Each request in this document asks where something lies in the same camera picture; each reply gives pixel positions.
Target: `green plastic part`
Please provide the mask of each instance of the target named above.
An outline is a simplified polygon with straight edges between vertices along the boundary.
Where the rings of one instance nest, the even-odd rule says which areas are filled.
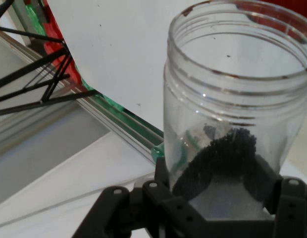
[[[43,25],[41,24],[41,22],[39,21],[39,18],[36,15],[36,12],[35,12],[32,4],[26,5],[26,12],[27,12],[27,15],[29,16],[31,22],[33,23],[33,26],[34,26],[37,34],[45,36],[46,35],[45,29],[44,29]]]
[[[164,143],[154,146],[152,149],[152,158],[155,163],[157,162],[157,159],[162,156],[164,156]]]
[[[81,80],[82,80],[82,84],[84,85],[84,87],[86,87],[87,90],[93,90],[93,88],[88,85],[84,79],[81,76]],[[118,103],[114,102],[112,99],[108,98],[107,96],[105,96],[103,94],[103,97],[105,98],[105,100],[107,101],[108,104],[110,104],[112,107],[115,107],[117,110],[119,110],[120,112],[122,112],[124,110],[124,107],[119,105]]]

